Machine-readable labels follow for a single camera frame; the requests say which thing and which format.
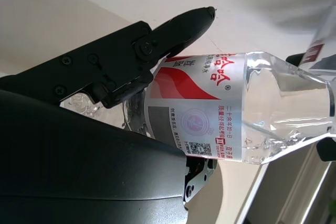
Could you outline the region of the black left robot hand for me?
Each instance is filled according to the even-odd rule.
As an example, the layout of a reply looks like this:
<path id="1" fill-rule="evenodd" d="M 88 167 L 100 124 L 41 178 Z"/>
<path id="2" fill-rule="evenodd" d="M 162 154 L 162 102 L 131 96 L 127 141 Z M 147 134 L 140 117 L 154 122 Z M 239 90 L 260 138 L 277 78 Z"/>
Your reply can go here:
<path id="1" fill-rule="evenodd" d="M 298 67 L 303 56 L 304 56 L 304 53 L 288 56 L 286 58 L 286 62 Z M 336 161 L 336 143 L 333 138 L 326 137 L 326 138 L 321 139 L 317 143 L 316 148 L 317 148 L 319 157 L 323 162 L 335 162 Z"/>

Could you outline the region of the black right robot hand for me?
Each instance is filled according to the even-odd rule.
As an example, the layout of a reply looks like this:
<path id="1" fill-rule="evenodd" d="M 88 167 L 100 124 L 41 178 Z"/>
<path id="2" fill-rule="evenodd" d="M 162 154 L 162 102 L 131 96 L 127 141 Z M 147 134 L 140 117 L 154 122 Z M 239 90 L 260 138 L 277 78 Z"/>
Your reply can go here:
<path id="1" fill-rule="evenodd" d="M 83 93 L 112 108 L 152 81 L 151 69 L 200 38 L 215 8 L 156 29 L 137 22 L 1 78 L 1 223 L 186 223 L 185 203 L 216 161 L 60 106 Z"/>

